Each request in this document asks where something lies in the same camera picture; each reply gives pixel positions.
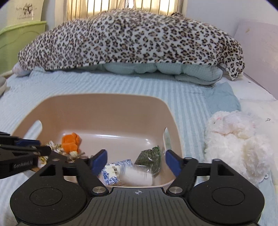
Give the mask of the floral white scrunchie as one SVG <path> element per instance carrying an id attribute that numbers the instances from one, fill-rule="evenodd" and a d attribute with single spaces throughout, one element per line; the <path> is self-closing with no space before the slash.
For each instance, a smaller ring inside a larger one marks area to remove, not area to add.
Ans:
<path id="1" fill-rule="evenodd" d="M 78 151 L 71 151 L 70 153 L 66 153 L 61 144 L 56 144 L 53 141 L 49 141 L 48 143 L 46 143 L 46 146 L 49 146 L 53 152 L 65 156 L 69 161 L 74 161 L 75 159 L 79 158 Z M 42 168 L 43 166 L 45 166 L 47 164 L 47 161 L 48 156 L 39 157 L 38 168 Z"/>

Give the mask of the blue white tissue pack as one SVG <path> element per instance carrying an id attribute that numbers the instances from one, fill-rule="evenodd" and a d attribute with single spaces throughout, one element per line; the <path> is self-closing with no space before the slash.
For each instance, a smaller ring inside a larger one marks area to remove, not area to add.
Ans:
<path id="1" fill-rule="evenodd" d="M 124 182 L 119 179 L 121 169 L 125 167 L 132 167 L 132 161 L 130 159 L 108 163 L 102 169 L 102 177 L 105 185 L 108 186 L 122 186 Z"/>

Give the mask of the orange plush sock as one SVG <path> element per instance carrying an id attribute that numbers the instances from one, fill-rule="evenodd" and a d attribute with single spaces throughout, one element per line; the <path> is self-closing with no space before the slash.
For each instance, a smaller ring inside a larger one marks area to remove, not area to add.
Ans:
<path id="1" fill-rule="evenodd" d="M 67 153 L 80 152 L 79 146 L 81 144 L 81 138 L 76 133 L 66 134 L 62 137 L 62 148 Z"/>

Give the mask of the green dried herb bag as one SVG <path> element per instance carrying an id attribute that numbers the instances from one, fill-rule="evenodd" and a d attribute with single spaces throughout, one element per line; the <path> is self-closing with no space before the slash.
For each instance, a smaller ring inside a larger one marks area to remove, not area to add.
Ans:
<path id="1" fill-rule="evenodd" d="M 134 165 L 142 167 L 154 176 L 161 170 L 161 150 L 159 146 L 142 151 L 137 157 Z"/>

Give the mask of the white card box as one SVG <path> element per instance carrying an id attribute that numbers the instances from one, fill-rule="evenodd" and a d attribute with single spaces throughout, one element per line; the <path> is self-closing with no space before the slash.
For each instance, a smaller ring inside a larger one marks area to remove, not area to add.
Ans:
<path id="1" fill-rule="evenodd" d="M 129 186 L 152 186 L 153 175 L 136 167 L 122 167 L 119 180 Z"/>

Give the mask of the brown hair clip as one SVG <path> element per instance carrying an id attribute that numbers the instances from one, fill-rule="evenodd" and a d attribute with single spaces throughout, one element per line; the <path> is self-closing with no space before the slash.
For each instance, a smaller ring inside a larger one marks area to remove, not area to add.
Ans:
<path id="1" fill-rule="evenodd" d="M 89 161 L 92 157 L 93 157 L 93 155 L 88 156 L 84 152 L 76 152 L 76 151 L 72 151 L 66 156 L 67 162 L 69 162 L 69 163 L 73 163 L 77 159 Z"/>

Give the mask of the white fluffy plush toy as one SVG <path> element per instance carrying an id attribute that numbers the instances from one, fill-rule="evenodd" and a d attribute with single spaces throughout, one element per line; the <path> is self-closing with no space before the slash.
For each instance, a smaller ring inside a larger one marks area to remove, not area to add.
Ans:
<path id="1" fill-rule="evenodd" d="M 218 111 L 205 128 L 205 162 L 221 159 L 254 185 L 277 186 L 277 101 L 241 100 L 241 111 Z"/>

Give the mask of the beige plastic storage bin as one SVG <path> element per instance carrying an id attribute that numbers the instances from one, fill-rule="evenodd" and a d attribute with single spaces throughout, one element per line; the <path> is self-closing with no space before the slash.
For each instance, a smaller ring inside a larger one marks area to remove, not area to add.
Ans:
<path id="1" fill-rule="evenodd" d="M 76 133 L 87 156 L 107 150 L 108 163 L 136 161 L 158 146 L 182 154 L 179 132 L 168 105 L 152 96 L 76 94 L 48 98 L 18 125 L 14 136 L 59 144 Z"/>

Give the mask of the grey plush toy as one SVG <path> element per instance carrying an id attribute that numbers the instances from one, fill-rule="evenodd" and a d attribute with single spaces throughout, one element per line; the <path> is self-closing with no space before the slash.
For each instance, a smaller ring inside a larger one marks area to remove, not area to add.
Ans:
<path id="1" fill-rule="evenodd" d="M 7 88 L 7 79 L 0 76 L 0 96 L 3 95 Z"/>

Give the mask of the teal quilted comforter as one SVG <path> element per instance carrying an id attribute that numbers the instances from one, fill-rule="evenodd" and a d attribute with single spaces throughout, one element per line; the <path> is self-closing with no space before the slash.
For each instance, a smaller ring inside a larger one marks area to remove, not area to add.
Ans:
<path id="1" fill-rule="evenodd" d="M 107 63 L 92 66 L 81 66 L 78 69 L 86 71 L 107 71 L 115 74 L 130 75 L 160 72 L 173 75 L 181 82 L 191 82 L 198 85 L 211 85 L 219 81 L 223 71 L 213 65 L 176 64 L 176 63 Z"/>

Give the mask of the green plastic storage box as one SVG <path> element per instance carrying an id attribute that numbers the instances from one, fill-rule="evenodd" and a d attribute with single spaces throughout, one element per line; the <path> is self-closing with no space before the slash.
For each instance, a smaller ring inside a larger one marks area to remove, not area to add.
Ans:
<path id="1" fill-rule="evenodd" d="M 46 21 L 30 21 L 1 30 L 1 74 L 12 70 L 18 61 L 18 52 L 45 32 L 46 24 Z"/>

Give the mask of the leopard print blanket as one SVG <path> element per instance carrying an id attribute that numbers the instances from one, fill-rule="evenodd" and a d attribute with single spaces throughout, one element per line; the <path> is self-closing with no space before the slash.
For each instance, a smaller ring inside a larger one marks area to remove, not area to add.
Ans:
<path id="1" fill-rule="evenodd" d="M 177 15 L 111 9 L 65 21 L 19 51 L 25 71 L 105 63 L 222 65 L 231 80 L 244 71 L 242 46 L 225 31 Z"/>

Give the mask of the white carton with print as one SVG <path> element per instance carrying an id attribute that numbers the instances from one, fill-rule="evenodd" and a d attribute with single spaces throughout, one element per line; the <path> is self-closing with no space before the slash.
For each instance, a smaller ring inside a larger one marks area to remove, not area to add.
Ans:
<path id="1" fill-rule="evenodd" d="M 7 23 L 40 21 L 44 0 L 16 0 L 7 3 Z"/>

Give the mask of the cream curtain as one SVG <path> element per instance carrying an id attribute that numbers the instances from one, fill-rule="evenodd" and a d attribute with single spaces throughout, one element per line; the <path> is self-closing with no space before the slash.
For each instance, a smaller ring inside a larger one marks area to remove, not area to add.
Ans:
<path id="1" fill-rule="evenodd" d="M 140 9 L 159 15 L 181 12 L 181 0 L 77 0 L 66 2 L 66 20 L 88 18 L 111 9 Z"/>

